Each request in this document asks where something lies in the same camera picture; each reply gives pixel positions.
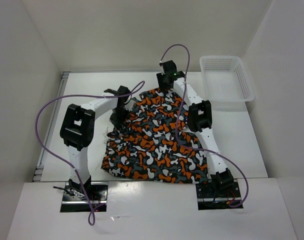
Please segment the orange camouflage shorts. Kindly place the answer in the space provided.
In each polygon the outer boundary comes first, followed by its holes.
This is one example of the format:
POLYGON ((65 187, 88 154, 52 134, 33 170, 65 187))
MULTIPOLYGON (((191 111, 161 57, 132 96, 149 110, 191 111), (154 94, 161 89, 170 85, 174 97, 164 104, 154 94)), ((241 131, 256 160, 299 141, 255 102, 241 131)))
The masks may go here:
POLYGON ((188 106, 172 89, 144 91, 120 128, 107 135, 101 169, 118 178, 171 184, 206 184, 201 143, 187 131, 188 106))

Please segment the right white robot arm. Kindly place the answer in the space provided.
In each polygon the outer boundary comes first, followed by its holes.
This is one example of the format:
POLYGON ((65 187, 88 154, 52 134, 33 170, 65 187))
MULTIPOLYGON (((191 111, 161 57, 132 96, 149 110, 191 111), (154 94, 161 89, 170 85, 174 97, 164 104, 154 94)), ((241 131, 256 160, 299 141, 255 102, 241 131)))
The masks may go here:
POLYGON ((162 90, 174 90, 188 106, 188 130, 200 141, 200 151, 208 152, 206 158, 211 191, 215 196, 222 197, 233 188, 234 177, 227 165, 228 159, 221 155, 214 137, 212 105, 209 100, 201 98, 187 83, 186 75, 177 70, 172 60, 161 61, 159 65, 162 72, 156 74, 158 85, 162 90))

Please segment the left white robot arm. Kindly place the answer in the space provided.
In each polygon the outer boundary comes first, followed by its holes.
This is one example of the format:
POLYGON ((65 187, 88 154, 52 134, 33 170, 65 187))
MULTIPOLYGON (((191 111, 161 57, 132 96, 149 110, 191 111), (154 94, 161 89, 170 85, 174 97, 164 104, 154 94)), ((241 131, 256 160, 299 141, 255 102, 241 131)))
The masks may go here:
POLYGON ((116 129, 121 128, 129 111, 125 105, 130 90, 120 86, 104 91, 108 96, 97 98, 82 105, 70 104, 67 107, 60 137, 67 146, 69 162, 73 165, 68 181, 71 194, 81 200, 92 194, 92 180, 88 168, 88 147, 94 138, 95 121, 108 111, 112 111, 110 122, 116 129))

